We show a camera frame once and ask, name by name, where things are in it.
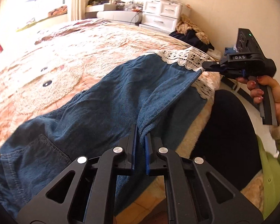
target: floor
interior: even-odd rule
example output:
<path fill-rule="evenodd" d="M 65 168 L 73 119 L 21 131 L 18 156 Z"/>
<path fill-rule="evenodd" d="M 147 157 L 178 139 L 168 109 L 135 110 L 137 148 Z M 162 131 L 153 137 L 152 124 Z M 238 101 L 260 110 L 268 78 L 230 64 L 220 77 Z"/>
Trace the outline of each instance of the floor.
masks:
<path fill-rule="evenodd" d="M 232 91 L 231 88 L 229 88 L 224 83 L 221 83 L 220 89 L 225 89 L 225 90 L 233 92 L 241 100 L 241 102 L 245 106 L 245 108 L 250 116 L 250 119 L 251 119 L 252 124 L 255 129 L 255 133 L 256 133 L 256 135 L 258 135 L 261 138 L 265 150 L 267 152 L 271 153 L 272 155 L 276 155 L 277 149 L 275 146 L 275 141 L 272 139 L 272 137 L 270 135 L 269 126 L 262 124 L 262 119 L 259 115 L 259 111 L 256 108 L 254 108 L 253 105 L 251 105 L 242 96 L 240 96 L 239 94 Z M 248 91 L 247 87 L 244 85 L 242 85 L 242 89 L 244 89 L 245 91 Z"/>

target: triangular cutout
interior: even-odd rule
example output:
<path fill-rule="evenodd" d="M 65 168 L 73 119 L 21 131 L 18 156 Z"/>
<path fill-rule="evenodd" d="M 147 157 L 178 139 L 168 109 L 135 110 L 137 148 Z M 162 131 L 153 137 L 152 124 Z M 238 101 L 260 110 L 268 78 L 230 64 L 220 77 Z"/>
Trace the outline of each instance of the triangular cutout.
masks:
<path fill-rule="evenodd" d="M 218 204 L 231 200 L 234 195 L 210 172 L 206 173 Z"/>
<path fill-rule="evenodd" d="M 46 197 L 50 200 L 62 204 L 65 200 L 69 187 L 74 179 L 75 172 L 68 172 L 53 188 L 51 188 Z"/>

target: metal screw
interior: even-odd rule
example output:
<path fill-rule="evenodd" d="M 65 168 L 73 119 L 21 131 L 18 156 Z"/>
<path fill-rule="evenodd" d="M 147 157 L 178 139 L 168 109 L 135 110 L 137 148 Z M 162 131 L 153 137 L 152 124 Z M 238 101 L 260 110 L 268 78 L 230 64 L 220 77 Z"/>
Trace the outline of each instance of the metal screw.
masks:
<path fill-rule="evenodd" d="M 159 152 L 160 152 L 160 153 L 167 153 L 167 152 L 168 152 L 168 149 L 167 149 L 166 147 L 161 147 L 161 148 L 159 149 Z"/>
<path fill-rule="evenodd" d="M 87 161 L 87 157 L 85 156 L 81 156 L 77 159 L 77 162 L 82 164 L 82 163 L 85 163 Z"/>
<path fill-rule="evenodd" d="M 201 157 L 196 157 L 194 159 L 194 162 L 197 163 L 197 164 L 202 164 L 202 163 L 204 163 L 204 160 Z"/>
<path fill-rule="evenodd" d="M 123 151 L 123 148 L 122 147 L 115 147 L 114 149 L 113 149 L 113 152 L 115 152 L 115 153 L 120 153 L 120 152 L 122 152 Z"/>

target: black pants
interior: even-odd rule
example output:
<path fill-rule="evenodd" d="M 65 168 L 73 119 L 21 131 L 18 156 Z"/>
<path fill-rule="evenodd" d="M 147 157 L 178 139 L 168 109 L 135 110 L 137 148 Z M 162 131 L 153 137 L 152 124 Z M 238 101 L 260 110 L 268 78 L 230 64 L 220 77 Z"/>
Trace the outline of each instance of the black pants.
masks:
<path fill-rule="evenodd" d="M 238 190 L 262 169 L 258 143 L 248 113 L 231 92 L 218 90 L 211 117 L 190 159 L 203 157 Z"/>

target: hand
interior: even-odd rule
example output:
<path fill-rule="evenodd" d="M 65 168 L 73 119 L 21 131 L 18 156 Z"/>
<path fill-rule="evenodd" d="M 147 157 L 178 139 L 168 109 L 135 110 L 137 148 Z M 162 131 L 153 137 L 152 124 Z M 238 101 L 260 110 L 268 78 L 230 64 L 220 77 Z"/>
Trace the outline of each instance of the hand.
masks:
<path fill-rule="evenodd" d="M 253 101 L 255 104 L 260 104 L 260 102 L 262 102 L 264 92 L 259 88 L 255 88 L 256 82 L 249 81 L 243 77 L 237 78 L 237 81 L 247 84 L 247 88 L 251 91 L 250 96 L 253 98 Z M 280 124 L 280 85 L 279 85 L 279 83 L 275 79 L 273 79 L 269 76 L 257 77 L 257 81 L 261 85 L 269 85 L 271 87 L 274 101 L 275 101 L 276 118 L 277 118 L 278 123 Z"/>

